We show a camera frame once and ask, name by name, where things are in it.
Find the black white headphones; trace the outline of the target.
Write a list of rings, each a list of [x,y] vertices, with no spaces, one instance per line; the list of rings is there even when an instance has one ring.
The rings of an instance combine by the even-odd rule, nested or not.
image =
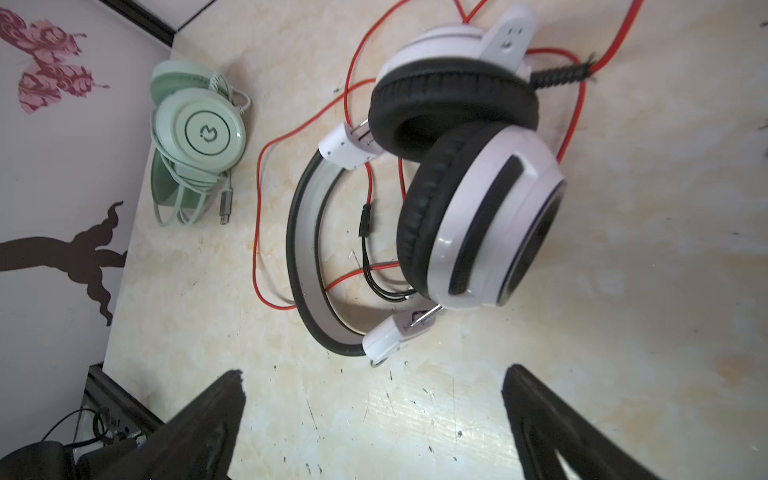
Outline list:
[[[489,29],[431,29],[380,69],[365,124],[318,145],[288,214],[286,260],[300,318],[328,351],[380,363],[442,310],[500,307],[548,235],[566,190],[537,134],[539,76],[525,64],[536,30],[516,5]],[[396,228],[396,253],[417,306],[359,333],[336,313],[321,271],[326,202],[347,171],[382,153],[417,171]]]

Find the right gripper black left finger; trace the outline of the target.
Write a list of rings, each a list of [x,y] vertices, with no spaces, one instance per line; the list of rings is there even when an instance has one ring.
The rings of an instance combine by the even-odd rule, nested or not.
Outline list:
[[[101,477],[226,479],[245,404],[242,372],[225,372]]]

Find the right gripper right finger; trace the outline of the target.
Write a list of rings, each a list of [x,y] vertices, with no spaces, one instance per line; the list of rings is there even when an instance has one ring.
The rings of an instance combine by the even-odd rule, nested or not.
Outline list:
[[[526,479],[654,479],[524,366],[505,375],[502,397]]]

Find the mint green white headphones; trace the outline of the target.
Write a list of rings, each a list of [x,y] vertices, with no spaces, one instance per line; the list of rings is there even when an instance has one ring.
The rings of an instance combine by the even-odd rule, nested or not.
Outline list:
[[[166,60],[150,81],[153,157],[150,189],[161,226],[196,223],[221,193],[220,223],[232,210],[232,172],[246,147],[251,98],[227,78],[188,60]]]

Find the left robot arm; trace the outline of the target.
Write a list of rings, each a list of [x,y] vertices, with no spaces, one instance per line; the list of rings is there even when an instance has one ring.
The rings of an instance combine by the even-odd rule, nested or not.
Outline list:
[[[90,439],[62,444],[48,436],[74,415],[92,414]],[[1,459],[2,479],[98,479],[146,440],[139,430],[111,427],[107,407],[81,407],[57,422],[41,441],[22,447]]]

